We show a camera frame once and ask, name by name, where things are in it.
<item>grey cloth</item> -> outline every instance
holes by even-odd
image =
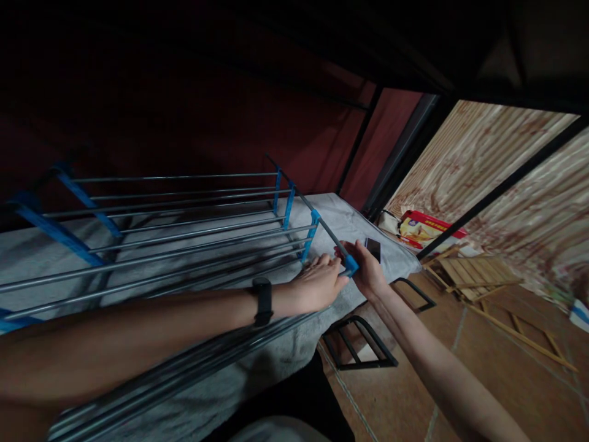
[[[248,425],[229,442],[329,442],[329,439],[300,419],[272,416]]]
[[[373,224],[369,223],[356,210],[344,200],[333,193],[312,195],[309,201],[315,206],[323,219],[331,227],[335,235],[340,239],[354,241],[366,237],[379,241],[382,245],[382,267],[387,280],[393,281],[398,277],[406,277],[410,273],[417,272],[421,266],[417,259],[399,244],[386,237]],[[284,212],[286,199],[279,201],[279,214]],[[247,217],[247,220],[268,218],[271,214]],[[165,230],[152,230],[135,233],[125,238],[125,242],[140,239],[157,238],[167,235],[176,235],[189,231],[202,230],[209,227],[244,222],[246,219],[224,220],[215,223],[202,223],[183,227],[167,228]],[[307,206],[296,198],[290,217],[290,227],[300,227],[310,224],[311,216]],[[89,245],[93,247],[108,244],[110,236],[97,220],[77,220],[66,223],[77,235],[83,235]],[[140,249],[125,249],[119,254],[117,260],[127,260],[156,252],[174,250],[181,247],[218,241],[244,235],[256,231],[264,231],[279,227],[277,223],[258,227],[249,227],[239,231],[217,233],[198,238],[184,239],[158,246]],[[305,238],[307,232],[295,233],[295,238]],[[261,241],[241,244],[239,246],[225,247],[208,252],[186,255],[184,257],[163,260],[148,265],[139,265],[127,269],[121,269],[113,273],[109,281],[109,287],[135,281],[156,274],[165,273],[172,269],[197,265],[213,258],[235,254],[242,250],[252,248],[264,248],[286,242],[284,236],[278,238],[266,238]],[[36,229],[25,229],[0,235],[2,250],[2,262],[0,264],[0,282],[17,281],[45,274],[59,273],[74,268],[83,268],[85,263],[72,255],[65,247],[55,244],[51,240],[43,238],[43,234]],[[327,232],[320,227],[310,248],[309,257],[322,253],[333,253],[334,243]],[[264,269],[269,265],[258,265],[256,268]],[[299,262],[279,271],[267,273],[273,284],[286,282],[293,279],[301,270]],[[240,274],[251,273],[245,270]],[[210,274],[210,271],[196,271],[190,277],[199,274]],[[105,297],[102,304],[118,302],[124,298],[136,296],[158,287],[169,285],[186,279],[188,276],[177,277],[150,284],[145,287],[116,293]],[[225,280],[234,278],[235,275],[225,277]],[[194,289],[210,287],[223,281],[223,277],[214,282],[208,282]],[[78,280],[64,281],[51,285],[43,285],[19,292],[0,295],[0,307],[15,310],[39,303],[67,298],[78,294],[82,282]],[[243,282],[235,287],[249,287],[251,282]],[[237,407],[254,394],[268,388],[279,381],[289,377],[306,365],[312,358],[317,341],[329,326],[336,320],[344,317],[364,301],[362,294],[355,284],[350,282],[340,293],[333,305],[320,315],[310,319],[295,330],[281,336],[269,343],[266,347],[254,352],[237,363],[216,372],[209,378],[201,381],[192,388],[183,391],[173,399],[162,403],[140,417],[127,422],[124,426],[115,429],[101,441],[198,441],[208,435],[214,428],[227,420]],[[71,312],[71,309],[46,312],[39,317],[47,319],[56,314],[62,315]]]

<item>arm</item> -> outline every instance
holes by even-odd
[[[468,441],[529,441],[492,394],[387,284],[380,264],[362,243],[342,243],[360,265],[354,276],[358,289],[391,331],[458,436]]]
[[[315,258],[272,288],[276,317],[318,311],[347,283],[340,260]],[[139,300],[0,337],[0,439],[37,441],[59,413],[103,394],[198,341],[250,325],[258,301],[242,289]]]

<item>left hand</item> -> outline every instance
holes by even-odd
[[[319,311],[331,305],[337,294],[349,282],[347,276],[338,277],[341,259],[328,254],[315,257],[288,286],[289,296],[296,301],[300,313]]]

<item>watch strap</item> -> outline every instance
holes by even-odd
[[[266,278],[255,278],[253,291],[258,297],[258,314],[253,326],[260,328],[268,325],[274,315],[272,311],[272,284]]]

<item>smartphone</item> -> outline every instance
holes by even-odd
[[[372,238],[366,238],[364,246],[380,262],[380,243]]]

